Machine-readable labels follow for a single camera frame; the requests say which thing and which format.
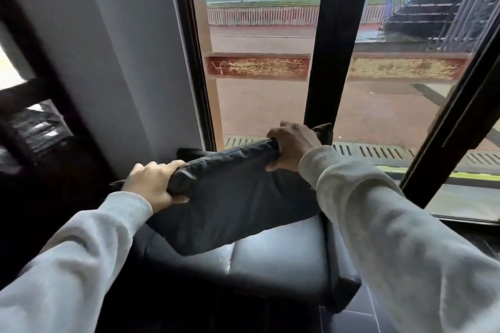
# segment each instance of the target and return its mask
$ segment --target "grass field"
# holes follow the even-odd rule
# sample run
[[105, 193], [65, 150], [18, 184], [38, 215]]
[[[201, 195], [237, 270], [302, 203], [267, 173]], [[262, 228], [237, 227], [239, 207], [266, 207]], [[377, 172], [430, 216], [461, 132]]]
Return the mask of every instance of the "grass field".
[[[368, 4], [383, 4], [388, 0], [368, 0]], [[216, 7], [264, 7], [264, 6], [314, 6], [319, 5], [320, 0], [251, 0], [233, 2], [212, 2], [209, 8]]]

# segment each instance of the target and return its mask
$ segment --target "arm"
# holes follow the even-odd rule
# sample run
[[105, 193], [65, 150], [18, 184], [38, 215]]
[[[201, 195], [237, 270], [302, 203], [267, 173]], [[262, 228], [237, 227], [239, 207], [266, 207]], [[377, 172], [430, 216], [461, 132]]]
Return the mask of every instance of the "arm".
[[139, 227], [154, 212], [186, 202], [165, 191], [181, 164], [136, 165], [124, 191], [73, 216], [0, 292], [0, 331], [93, 332]]
[[345, 160], [307, 127], [282, 123], [268, 137], [339, 227], [362, 278], [402, 332], [497, 332], [500, 264], [404, 198], [382, 171]]

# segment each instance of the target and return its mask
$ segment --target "cushion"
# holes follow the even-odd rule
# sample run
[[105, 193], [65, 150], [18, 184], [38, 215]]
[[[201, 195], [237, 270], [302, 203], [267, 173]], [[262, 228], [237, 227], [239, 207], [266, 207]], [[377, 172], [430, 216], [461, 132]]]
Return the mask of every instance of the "cushion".
[[[314, 130], [322, 144], [332, 144], [331, 124]], [[320, 213], [316, 192], [298, 173], [265, 170], [278, 156], [278, 143], [265, 140], [188, 162], [167, 190], [190, 201], [158, 212], [147, 224], [177, 253], [194, 255]]]

